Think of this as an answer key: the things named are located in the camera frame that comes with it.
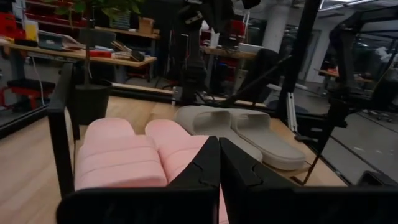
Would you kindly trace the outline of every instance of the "laptop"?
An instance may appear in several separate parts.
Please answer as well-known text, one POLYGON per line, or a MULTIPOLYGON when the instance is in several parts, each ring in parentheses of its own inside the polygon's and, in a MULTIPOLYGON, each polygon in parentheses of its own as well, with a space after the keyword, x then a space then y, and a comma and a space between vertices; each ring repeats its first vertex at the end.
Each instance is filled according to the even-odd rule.
POLYGON ((38 45, 42 49, 65 51, 63 47, 63 36, 48 32, 39 32, 38 45))
POLYGON ((256 54, 260 49, 263 49, 263 48, 264 48, 263 46, 239 43, 239 51, 240 52, 248 52, 248 53, 256 54))

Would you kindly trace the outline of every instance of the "cardboard box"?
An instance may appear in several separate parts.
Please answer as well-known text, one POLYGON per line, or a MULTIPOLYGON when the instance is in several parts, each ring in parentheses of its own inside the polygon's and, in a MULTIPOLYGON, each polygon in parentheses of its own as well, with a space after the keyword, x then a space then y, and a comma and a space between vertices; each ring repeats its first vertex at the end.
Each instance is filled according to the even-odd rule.
POLYGON ((139 29, 138 33, 141 34, 153 34, 154 33, 155 20, 151 18, 139 18, 139 29))

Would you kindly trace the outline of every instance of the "slide sandal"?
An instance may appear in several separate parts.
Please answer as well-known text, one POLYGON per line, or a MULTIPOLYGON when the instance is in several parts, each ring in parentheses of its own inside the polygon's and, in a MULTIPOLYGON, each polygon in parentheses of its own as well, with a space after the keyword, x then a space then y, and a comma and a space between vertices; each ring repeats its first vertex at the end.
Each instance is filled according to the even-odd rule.
POLYGON ((305 154, 271 131, 268 114, 244 109, 229 111, 232 114, 232 129, 260 149, 266 164, 282 170, 297 170, 304 166, 305 154))
POLYGON ((165 187, 155 142, 137 136, 128 121, 91 123, 76 158, 75 190, 92 187, 165 187))
MULTIPOLYGON (((165 119, 149 122, 145 134, 155 141, 168 183, 191 163, 208 139, 208 136, 191 136, 176 122, 165 119)), ((221 188, 219 223, 228 223, 221 188)))
POLYGON ((228 138, 251 157, 262 161, 261 151, 231 129, 232 115, 226 109, 210 106, 184 106, 176 112, 174 120, 192 135, 228 138))

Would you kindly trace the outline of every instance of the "wooden table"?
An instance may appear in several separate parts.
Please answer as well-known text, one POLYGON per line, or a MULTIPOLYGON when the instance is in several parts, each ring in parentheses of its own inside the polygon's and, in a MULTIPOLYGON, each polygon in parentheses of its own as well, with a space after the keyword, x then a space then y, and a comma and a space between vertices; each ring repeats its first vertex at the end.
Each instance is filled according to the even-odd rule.
POLYGON ((229 57, 235 59, 249 59, 252 60, 256 57, 255 53, 250 52, 227 52, 225 49, 218 49, 213 47, 204 47, 203 51, 209 55, 229 57))
MULTIPOLYGON (((39 54, 51 55, 54 57, 62 57, 65 59, 80 59, 84 60, 86 58, 84 50, 77 50, 73 52, 59 52, 56 50, 47 50, 41 49, 39 47, 28 47, 23 45, 12 44, 4 39, 0 38, 0 46, 9 47, 9 61, 11 64, 11 74, 4 73, 2 79, 6 82, 9 80, 18 80, 25 78, 25 58, 20 54, 20 50, 25 50, 28 52, 35 52, 39 54)), ((125 65, 130 67, 141 67, 144 65, 152 64, 156 61, 155 57, 146 57, 143 62, 133 62, 130 60, 121 60, 121 59, 113 59, 113 58, 99 58, 99 57, 90 57, 90 60, 93 62, 103 62, 110 63, 114 65, 125 65)), ((19 96, 9 96, 7 102, 16 103, 19 101, 19 96)))
POLYGON ((229 58, 234 58, 238 59, 238 66, 235 68, 235 80, 238 77, 238 72, 240 71, 240 68, 243 66, 243 62, 245 60, 253 60, 256 57, 255 53, 250 53, 250 52, 228 52, 225 49, 218 49, 214 47, 204 47, 203 51, 208 54, 209 60, 208 60, 208 65, 207 65, 207 76, 205 80, 205 84, 207 87, 210 87, 210 80, 211 80, 211 74, 213 72, 213 63, 214 63, 214 57, 215 56, 220 56, 220 57, 229 57, 229 58))
POLYGON ((127 35, 135 35, 138 37, 147 37, 151 39, 160 39, 159 34, 141 34, 140 32, 136 31, 128 31, 128 30, 121 30, 121 29, 114 29, 114 28, 107 28, 107 27, 98 27, 96 26, 95 29, 108 31, 108 32, 115 32, 118 34, 127 34, 127 35))
MULTIPOLYGON (((340 77, 337 72, 329 72, 326 70, 319 70, 319 69, 314 69, 315 71, 322 73, 325 75, 325 77, 331 77, 331 78, 338 78, 340 77)), ((373 80, 367 79, 367 78, 362 78, 362 77, 355 77, 355 81, 357 82, 363 82, 363 83, 372 83, 373 80)))
MULTIPOLYGON (((142 86, 115 85, 161 93, 171 92, 142 86)), ((172 119, 177 110, 178 107, 170 104, 111 96, 106 115, 107 117, 126 119, 137 134, 144 134, 145 126, 149 121, 172 119)), ((73 156, 72 127, 69 116, 65 118, 68 124, 71 156, 73 156)), ((81 130, 81 140, 84 140, 84 127, 81 130)), ((291 146, 304 152, 307 161, 312 161, 315 158, 314 153, 305 144, 297 142, 294 139, 295 134, 280 120, 271 120, 271 130, 291 146)), ((36 121, 2 139, 0 149, 0 164, 3 171, 0 172, 2 180, 0 223, 55 224, 55 210, 60 201, 60 193, 48 119, 43 118, 36 121)), ((307 185, 345 186, 344 182, 323 161, 318 161, 307 185)))
MULTIPOLYGON (((23 45, 17 45, 9 43, 4 39, 0 39, 0 46, 9 47, 11 49, 17 50, 26 50, 28 52, 35 52, 41 54, 48 54, 53 56, 65 57, 65 58, 74 58, 74 59, 82 59, 86 58, 86 52, 84 50, 77 50, 72 52, 60 52, 56 50, 47 50, 41 49, 39 47, 28 47, 23 45)), ((141 67, 150 63, 154 63, 156 61, 155 57, 146 57, 143 62, 133 62, 130 60, 121 60, 121 59, 114 59, 114 58, 100 58, 100 57, 90 57, 90 60, 93 62, 103 62, 103 63, 110 63, 115 65, 125 65, 130 67, 141 67)))
MULTIPOLYGON (((339 76, 338 72, 329 72, 326 70, 319 70, 319 69, 314 69, 314 70, 319 73, 324 74, 324 76, 325 76, 325 78, 323 79, 322 89, 321 89, 321 93, 323 95, 325 95, 331 78, 339 78, 340 76, 339 76)), ((355 81, 361 82, 361 83, 372 83, 373 82, 373 80, 362 78, 362 77, 355 77, 355 81)))

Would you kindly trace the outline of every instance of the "robotic arm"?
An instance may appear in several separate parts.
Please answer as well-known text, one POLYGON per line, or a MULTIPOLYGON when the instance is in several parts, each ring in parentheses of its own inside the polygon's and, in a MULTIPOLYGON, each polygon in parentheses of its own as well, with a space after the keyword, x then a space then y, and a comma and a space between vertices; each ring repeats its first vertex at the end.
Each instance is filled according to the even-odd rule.
MULTIPOLYGON (((243 0, 245 9, 257 6, 261 0, 243 0)), ((198 91, 204 89, 207 71, 200 53, 200 28, 203 21, 219 33, 234 16, 232 0, 188 0, 178 13, 180 22, 189 33, 187 66, 182 71, 182 91, 177 91, 182 103, 197 102, 198 91)))
POLYGON ((336 50, 340 90, 350 94, 355 88, 354 67, 351 48, 363 25, 370 22, 393 21, 398 19, 398 6, 364 12, 355 12, 340 22, 330 32, 330 44, 336 50))

